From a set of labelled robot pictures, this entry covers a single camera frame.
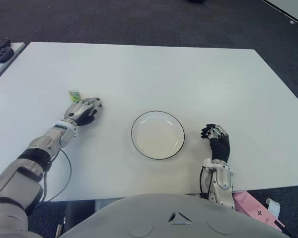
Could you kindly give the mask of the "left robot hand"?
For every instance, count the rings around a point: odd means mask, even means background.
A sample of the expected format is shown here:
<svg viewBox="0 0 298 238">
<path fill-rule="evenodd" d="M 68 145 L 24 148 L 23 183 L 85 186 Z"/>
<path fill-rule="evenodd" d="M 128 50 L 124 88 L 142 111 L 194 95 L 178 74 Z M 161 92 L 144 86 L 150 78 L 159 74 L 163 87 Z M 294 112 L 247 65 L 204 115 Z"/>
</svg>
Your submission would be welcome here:
<svg viewBox="0 0 298 238">
<path fill-rule="evenodd" d="M 85 98 L 74 102 L 66 110 L 63 121 L 75 126 L 83 126 L 92 123 L 102 110 L 102 102 L 99 98 Z"/>
</svg>

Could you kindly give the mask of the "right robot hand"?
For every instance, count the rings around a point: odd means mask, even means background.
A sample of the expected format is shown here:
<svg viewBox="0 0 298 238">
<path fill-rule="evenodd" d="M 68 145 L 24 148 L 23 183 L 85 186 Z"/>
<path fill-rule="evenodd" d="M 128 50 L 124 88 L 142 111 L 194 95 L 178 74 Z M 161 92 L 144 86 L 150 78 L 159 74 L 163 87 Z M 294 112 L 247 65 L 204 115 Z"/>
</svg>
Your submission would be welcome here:
<svg viewBox="0 0 298 238">
<path fill-rule="evenodd" d="M 220 125 L 207 124 L 201 130 L 201 138 L 209 140 L 212 160 L 228 162 L 230 155 L 229 135 Z"/>
</svg>

